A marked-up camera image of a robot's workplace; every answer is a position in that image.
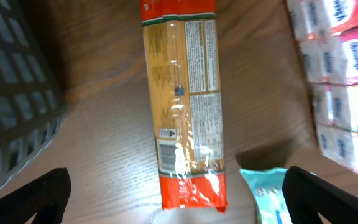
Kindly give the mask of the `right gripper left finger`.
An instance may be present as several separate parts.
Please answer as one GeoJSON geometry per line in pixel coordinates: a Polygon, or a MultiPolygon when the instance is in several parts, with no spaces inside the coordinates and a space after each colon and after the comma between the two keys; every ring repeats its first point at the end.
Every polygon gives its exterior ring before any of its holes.
{"type": "Polygon", "coordinates": [[[53,169],[0,198],[0,223],[60,224],[70,194],[68,169],[53,169]]]}

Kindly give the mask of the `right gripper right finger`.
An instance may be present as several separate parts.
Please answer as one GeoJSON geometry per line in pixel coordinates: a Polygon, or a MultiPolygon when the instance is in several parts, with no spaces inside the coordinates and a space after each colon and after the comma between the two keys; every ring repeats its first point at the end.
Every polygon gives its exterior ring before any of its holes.
{"type": "Polygon", "coordinates": [[[358,223],[358,198],[297,166],[283,181],[283,195],[293,224],[358,223]]]}

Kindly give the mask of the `white wet wipes pack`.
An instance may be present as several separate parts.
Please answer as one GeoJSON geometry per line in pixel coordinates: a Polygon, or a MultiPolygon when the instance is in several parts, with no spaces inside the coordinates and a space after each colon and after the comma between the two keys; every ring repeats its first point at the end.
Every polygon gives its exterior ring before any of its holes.
{"type": "Polygon", "coordinates": [[[292,224],[282,190],[286,172],[284,168],[240,170],[256,202],[257,223],[292,224]]]}

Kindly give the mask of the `multicolour tissue pack bundle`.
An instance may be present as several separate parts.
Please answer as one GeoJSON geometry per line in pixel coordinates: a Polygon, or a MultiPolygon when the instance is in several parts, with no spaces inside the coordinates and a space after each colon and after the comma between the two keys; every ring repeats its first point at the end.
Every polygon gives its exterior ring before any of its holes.
{"type": "Polygon", "coordinates": [[[358,0],[287,0],[323,156],[358,174],[358,0]]]}

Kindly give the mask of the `orange yellow snack package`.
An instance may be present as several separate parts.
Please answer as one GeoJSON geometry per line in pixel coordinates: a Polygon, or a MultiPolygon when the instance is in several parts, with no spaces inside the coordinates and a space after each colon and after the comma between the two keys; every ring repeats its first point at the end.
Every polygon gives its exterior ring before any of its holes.
{"type": "Polygon", "coordinates": [[[227,207],[214,0],[141,0],[162,208],[227,207]]]}

